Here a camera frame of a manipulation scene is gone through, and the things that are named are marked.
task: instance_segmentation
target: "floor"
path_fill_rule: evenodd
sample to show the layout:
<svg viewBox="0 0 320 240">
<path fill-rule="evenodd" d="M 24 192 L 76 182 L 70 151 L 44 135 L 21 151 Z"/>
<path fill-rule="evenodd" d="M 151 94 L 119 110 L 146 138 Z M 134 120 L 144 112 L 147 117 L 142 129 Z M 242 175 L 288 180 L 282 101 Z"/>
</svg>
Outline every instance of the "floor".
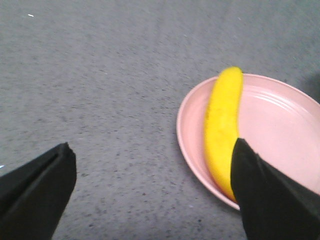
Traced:
<svg viewBox="0 0 320 240">
<path fill-rule="evenodd" d="M 176 118 L 222 69 L 320 102 L 318 0 L 3 0 L 0 175 L 68 142 L 77 183 L 54 240 L 245 240 L 195 177 Z"/>
</svg>

